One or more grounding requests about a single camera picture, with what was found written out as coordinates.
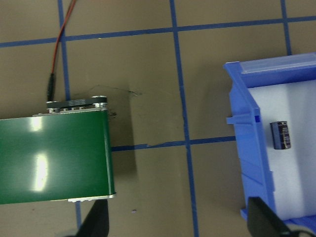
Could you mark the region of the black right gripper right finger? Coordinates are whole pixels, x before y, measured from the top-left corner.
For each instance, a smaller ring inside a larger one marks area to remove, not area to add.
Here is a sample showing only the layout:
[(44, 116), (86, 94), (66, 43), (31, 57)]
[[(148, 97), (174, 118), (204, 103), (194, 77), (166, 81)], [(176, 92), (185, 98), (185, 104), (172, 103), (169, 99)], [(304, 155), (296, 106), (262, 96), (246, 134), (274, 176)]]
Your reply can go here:
[(260, 197), (249, 197), (247, 228), (252, 237), (289, 237), (290, 229)]

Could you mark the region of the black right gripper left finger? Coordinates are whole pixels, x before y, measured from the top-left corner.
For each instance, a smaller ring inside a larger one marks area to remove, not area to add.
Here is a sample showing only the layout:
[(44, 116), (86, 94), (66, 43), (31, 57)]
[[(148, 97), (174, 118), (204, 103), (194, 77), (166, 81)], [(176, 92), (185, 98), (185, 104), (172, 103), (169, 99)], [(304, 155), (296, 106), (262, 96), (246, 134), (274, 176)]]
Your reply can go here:
[(75, 237), (107, 237), (109, 230), (108, 201), (100, 199), (94, 202)]

